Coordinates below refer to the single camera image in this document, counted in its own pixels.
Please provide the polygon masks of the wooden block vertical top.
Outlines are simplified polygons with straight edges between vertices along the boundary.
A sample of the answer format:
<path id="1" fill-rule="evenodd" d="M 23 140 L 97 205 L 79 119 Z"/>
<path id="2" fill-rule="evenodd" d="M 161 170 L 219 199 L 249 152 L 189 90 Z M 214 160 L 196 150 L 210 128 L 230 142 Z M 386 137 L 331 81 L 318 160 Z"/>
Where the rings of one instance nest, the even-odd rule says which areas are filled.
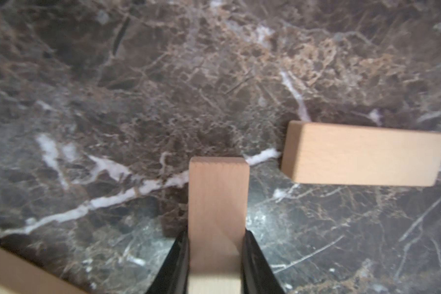
<path id="1" fill-rule="evenodd" d="M 189 294 L 240 294 L 249 164 L 194 157 L 189 163 Z"/>

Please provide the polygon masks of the wooden block horizontal top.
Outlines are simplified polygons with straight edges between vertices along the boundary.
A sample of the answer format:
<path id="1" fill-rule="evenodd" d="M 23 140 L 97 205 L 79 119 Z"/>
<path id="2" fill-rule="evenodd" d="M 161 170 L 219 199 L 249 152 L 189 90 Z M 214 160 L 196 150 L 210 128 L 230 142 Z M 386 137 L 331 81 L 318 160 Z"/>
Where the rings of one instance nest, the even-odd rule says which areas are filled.
<path id="1" fill-rule="evenodd" d="M 281 170 L 300 184 L 435 184 L 441 133 L 291 121 Z"/>

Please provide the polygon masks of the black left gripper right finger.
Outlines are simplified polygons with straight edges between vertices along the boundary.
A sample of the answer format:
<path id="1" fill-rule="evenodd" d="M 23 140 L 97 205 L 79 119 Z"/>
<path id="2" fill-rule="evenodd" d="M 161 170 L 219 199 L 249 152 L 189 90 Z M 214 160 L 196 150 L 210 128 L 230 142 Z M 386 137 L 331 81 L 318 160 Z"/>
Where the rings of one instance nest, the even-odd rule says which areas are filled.
<path id="1" fill-rule="evenodd" d="M 244 294 L 285 294 L 249 230 L 245 233 L 241 266 Z"/>

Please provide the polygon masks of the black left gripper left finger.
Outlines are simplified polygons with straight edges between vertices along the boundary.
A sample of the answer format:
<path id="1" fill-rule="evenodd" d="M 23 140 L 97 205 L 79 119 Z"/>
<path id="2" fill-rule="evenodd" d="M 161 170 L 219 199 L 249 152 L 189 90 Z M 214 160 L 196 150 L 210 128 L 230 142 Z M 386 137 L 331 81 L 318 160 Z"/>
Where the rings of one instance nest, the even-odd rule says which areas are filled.
<path id="1" fill-rule="evenodd" d="M 188 232 L 175 239 L 164 263 L 146 294 L 186 294 L 189 273 Z"/>

